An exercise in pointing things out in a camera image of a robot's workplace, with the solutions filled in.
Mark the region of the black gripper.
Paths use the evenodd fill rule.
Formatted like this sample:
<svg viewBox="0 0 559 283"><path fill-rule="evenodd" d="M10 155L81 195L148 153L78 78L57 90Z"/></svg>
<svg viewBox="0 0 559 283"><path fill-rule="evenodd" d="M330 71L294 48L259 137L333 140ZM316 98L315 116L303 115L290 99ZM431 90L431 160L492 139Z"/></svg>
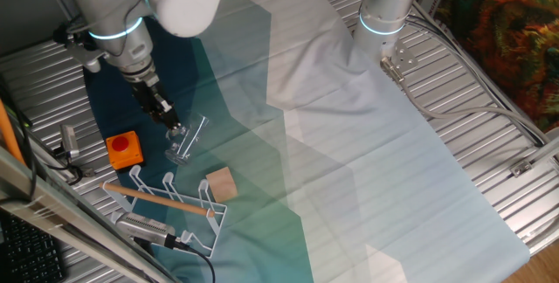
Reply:
<svg viewBox="0 0 559 283"><path fill-rule="evenodd" d="M132 94L143 112L149 114L155 123L162 124L168 129L178 129L182 126L174 103L165 98L165 92L158 77L132 83L131 87Z"/></svg>

